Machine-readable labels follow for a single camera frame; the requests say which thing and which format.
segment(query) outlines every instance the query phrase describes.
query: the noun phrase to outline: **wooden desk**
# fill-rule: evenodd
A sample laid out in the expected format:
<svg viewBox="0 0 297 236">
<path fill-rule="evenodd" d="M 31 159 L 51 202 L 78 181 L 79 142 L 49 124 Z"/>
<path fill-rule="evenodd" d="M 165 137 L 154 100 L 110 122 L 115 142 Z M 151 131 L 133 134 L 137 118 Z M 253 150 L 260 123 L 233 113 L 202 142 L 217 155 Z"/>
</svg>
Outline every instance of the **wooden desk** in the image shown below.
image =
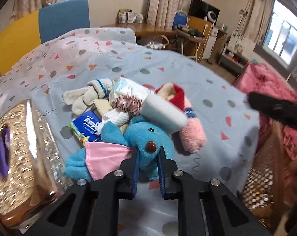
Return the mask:
<svg viewBox="0 0 297 236">
<path fill-rule="evenodd" d="M 157 27 L 153 25 L 149 25 L 146 23 L 133 23 L 133 24 L 111 24 L 102 27 L 129 27 L 134 33 L 135 37 L 146 36 L 146 35 L 166 35 L 166 36 L 175 36 L 176 31 L 169 30 L 162 27 Z"/>
</svg>

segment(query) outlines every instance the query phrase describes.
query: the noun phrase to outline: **metal screw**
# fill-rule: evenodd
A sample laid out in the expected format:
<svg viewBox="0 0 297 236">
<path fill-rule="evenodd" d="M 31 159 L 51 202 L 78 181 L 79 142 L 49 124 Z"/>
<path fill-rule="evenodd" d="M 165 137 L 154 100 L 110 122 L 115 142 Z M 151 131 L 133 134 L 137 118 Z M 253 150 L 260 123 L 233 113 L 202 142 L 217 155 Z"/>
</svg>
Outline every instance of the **metal screw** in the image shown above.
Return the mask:
<svg viewBox="0 0 297 236">
<path fill-rule="evenodd" d="M 77 181 L 77 184 L 79 185 L 79 186 L 83 186 L 83 185 L 85 185 L 87 183 L 87 181 L 86 181 L 86 179 L 79 179 L 78 181 Z"/>
<path fill-rule="evenodd" d="M 221 182 L 220 182 L 218 179 L 212 179 L 212 180 L 211 180 L 211 184 L 214 185 L 214 186 L 219 186 L 220 183 L 221 183 Z"/>
<path fill-rule="evenodd" d="M 122 171 L 122 170 L 116 170 L 116 171 L 114 172 L 114 175 L 115 175 L 115 176 L 123 176 L 123 171 Z"/>
<path fill-rule="evenodd" d="M 183 176 L 184 175 L 184 172 L 181 171 L 181 170 L 175 170 L 174 175 L 175 176 Z"/>
</svg>

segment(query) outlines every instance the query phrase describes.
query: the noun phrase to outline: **white glove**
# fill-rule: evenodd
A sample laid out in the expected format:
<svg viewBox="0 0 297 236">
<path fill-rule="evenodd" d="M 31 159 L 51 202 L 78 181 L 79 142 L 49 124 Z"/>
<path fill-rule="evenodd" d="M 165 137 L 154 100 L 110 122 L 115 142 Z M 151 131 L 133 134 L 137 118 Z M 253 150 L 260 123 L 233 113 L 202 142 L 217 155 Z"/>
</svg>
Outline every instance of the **white glove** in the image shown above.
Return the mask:
<svg viewBox="0 0 297 236">
<path fill-rule="evenodd" d="M 80 115 L 93 104 L 94 99 L 108 96 L 111 89 L 110 79 L 93 80 L 88 82 L 84 88 L 66 91 L 63 100 L 67 105 L 72 105 L 74 114 Z"/>
</svg>

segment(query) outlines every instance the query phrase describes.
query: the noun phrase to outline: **bed sheet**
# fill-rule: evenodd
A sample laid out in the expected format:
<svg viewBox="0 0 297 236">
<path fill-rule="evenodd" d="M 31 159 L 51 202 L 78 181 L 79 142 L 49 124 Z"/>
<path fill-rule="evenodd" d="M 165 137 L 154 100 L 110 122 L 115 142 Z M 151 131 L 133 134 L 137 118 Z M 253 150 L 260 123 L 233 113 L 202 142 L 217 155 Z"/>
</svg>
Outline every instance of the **bed sheet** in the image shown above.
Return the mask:
<svg viewBox="0 0 297 236">
<path fill-rule="evenodd" d="M 202 65 L 172 51 L 136 45 L 131 29 L 77 29 L 37 47 L 0 78 L 0 117 L 31 98 L 48 121 L 63 159 L 81 148 L 68 124 L 62 95 L 93 79 L 126 77 L 152 90 L 181 85 L 201 120 L 207 144 L 187 155 L 176 144 L 174 160 L 197 179 L 218 178 L 241 191 L 258 141 L 258 113 L 246 95 Z M 158 181 L 140 182 L 133 201 L 120 201 L 120 236 L 176 235 L 177 202 L 162 200 Z"/>
</svg>

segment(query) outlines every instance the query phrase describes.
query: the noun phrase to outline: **white fluffy fabric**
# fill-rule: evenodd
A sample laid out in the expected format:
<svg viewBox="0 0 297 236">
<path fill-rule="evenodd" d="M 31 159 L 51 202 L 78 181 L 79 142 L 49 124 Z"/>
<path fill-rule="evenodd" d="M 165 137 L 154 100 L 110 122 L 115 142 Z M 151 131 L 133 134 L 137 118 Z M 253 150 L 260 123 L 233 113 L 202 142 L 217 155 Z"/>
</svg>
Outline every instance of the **white fluffy fabric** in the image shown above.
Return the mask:
<svg viewBox="0 0 297 236">
<path fill-rule="evenodd" d="M 188 123 L 183 111 L 156 94 L 149 94 L 143 101 L 141 115 L 168 134 L 182 130 Z"/>
</svg>

